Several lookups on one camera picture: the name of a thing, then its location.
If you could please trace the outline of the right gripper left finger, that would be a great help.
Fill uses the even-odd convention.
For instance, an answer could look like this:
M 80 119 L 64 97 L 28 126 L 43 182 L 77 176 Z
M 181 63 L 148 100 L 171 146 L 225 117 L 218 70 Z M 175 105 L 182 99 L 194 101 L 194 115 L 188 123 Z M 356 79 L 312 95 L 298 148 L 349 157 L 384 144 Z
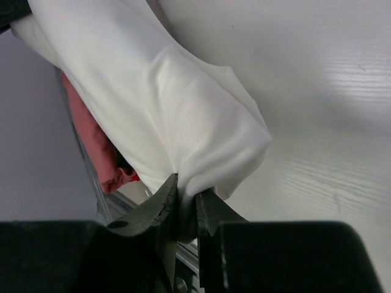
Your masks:
M 158 191 L 107 228 L 126 241 L 130 268 L 123 269 L 138 292 L 173 292 L 177 250 L 178 175 L 170 175 Z

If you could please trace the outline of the white printed t-shirt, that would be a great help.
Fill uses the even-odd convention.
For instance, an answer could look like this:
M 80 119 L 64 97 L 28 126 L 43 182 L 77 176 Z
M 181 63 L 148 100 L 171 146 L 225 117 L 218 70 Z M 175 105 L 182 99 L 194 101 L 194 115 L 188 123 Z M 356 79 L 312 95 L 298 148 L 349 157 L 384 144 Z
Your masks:
M 102 130 L 156 192 L 178 176 L 179 239 L 194 195 L 223 198 L 262 163 L 271 136 L 230 67 L 178 44 L 145 1 L 30 1 L 12 32 L 60 68 Z

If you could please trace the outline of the aluminium mounting rail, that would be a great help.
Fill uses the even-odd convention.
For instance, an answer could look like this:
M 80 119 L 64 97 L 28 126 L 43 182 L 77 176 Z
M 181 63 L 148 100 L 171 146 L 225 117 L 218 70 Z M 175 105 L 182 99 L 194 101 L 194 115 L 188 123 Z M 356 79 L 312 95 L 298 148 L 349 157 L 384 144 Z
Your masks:
M 174 292 L 201 293 L 197 240 L 189 244 L 177 244 Z

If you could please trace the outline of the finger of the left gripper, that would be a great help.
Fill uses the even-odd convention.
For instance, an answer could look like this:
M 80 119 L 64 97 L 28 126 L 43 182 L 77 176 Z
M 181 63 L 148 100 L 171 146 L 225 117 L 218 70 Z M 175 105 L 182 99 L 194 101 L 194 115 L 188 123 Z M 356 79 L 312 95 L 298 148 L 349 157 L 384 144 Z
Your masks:
M 10 29 L 10 24 L 32 13 L 28 0 L 0 0 L 0 33 Z

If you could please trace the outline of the rolled red t-shirt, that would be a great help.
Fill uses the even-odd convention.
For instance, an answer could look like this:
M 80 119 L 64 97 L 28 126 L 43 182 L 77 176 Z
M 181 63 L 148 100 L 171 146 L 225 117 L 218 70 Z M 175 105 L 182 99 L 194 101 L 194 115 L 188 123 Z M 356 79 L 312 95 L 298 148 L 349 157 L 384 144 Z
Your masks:
M 140 178 L 103 132 L 64 73 L 62 81 L 67 93 L 70 113 L 76 132 L 97 173 L 103 192 L 109 194 Z

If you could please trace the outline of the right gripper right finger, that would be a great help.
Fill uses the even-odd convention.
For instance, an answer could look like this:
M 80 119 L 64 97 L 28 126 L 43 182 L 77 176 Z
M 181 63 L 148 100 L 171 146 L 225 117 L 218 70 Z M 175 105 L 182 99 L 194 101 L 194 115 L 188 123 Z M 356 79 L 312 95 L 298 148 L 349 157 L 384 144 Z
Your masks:
M 199 278 L 204 289 L 249 289 L 248 221 L 213 191 L 195 197 Z

